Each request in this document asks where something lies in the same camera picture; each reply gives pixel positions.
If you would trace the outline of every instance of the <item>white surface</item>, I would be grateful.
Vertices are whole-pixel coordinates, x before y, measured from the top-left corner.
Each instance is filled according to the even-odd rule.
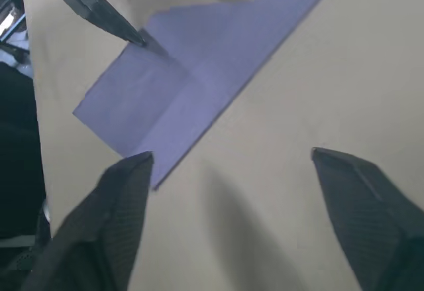
[[[110,0],[136,27],[158,9],[210,1]],[[309,152],[325,146],[371,160],[424,207],[422,2],[323,0],[151,196],[131,290],[236,290],[213,242],[235,221],[225,212],[212,221],[219,207],[206,189],[217,178],[242,194],[306,290],[359,290]],[[72,110],[125,43],[60,0],[25,7],[57,228],[119,159]],[[269,269],[263,245],[272,244],[251,245],[253,261]],[[268,290],[296,290],[293,277],[266,273],[287,286]]]

